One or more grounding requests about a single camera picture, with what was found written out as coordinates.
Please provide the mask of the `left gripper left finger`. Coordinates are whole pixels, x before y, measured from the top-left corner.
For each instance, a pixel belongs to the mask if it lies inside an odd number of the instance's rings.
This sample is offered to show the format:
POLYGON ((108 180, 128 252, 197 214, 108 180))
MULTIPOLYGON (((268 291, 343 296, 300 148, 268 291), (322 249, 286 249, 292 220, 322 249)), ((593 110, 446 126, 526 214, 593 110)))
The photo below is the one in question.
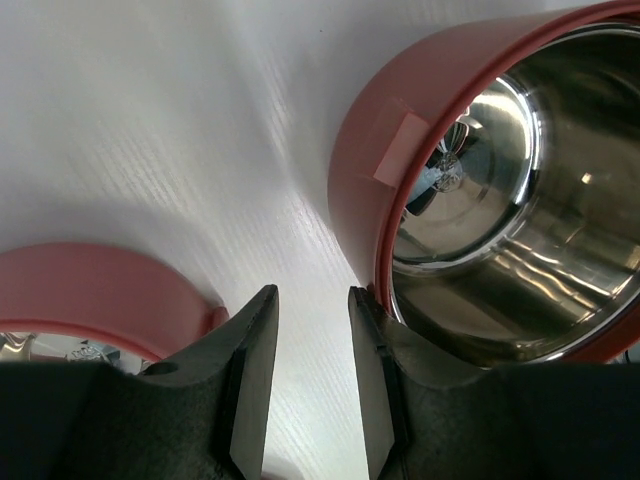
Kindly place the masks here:
POLYGON ((278 335, 267 285, 137 375, 103 362, 1 366, 5 479, 257 479, 278 335))

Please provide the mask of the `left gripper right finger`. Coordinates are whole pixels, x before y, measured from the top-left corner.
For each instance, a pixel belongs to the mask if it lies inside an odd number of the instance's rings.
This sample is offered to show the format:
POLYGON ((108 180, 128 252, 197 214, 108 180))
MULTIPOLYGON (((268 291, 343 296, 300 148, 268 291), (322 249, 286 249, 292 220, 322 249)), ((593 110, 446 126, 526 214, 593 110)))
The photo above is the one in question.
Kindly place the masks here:
POLYGON ((636 365, 485 370, 391 319, 367 290, 348 309, 373 479, 635 479, 636 365))

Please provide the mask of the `pink steel bowl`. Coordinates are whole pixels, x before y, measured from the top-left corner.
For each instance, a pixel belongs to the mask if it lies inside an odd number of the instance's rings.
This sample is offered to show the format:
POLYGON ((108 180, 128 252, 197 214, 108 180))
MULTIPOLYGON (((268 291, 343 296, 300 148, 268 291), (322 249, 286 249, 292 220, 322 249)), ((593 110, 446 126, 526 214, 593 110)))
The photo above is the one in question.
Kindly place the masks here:
POLYGON ((164 263, 62 242, 1 255, 1 361, 101 362, 138 374, 229 318, 164 263))

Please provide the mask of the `dark red steel bowl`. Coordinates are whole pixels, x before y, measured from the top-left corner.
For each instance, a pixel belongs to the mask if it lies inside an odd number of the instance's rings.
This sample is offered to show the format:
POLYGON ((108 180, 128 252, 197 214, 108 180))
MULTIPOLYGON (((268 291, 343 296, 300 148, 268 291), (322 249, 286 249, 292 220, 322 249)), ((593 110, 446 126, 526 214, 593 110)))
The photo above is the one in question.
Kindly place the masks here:
POLYGON ((466 364, 607 362, 639 339, 639 5, 431 33, 366 84, 328 175, 338 243, 466 364))

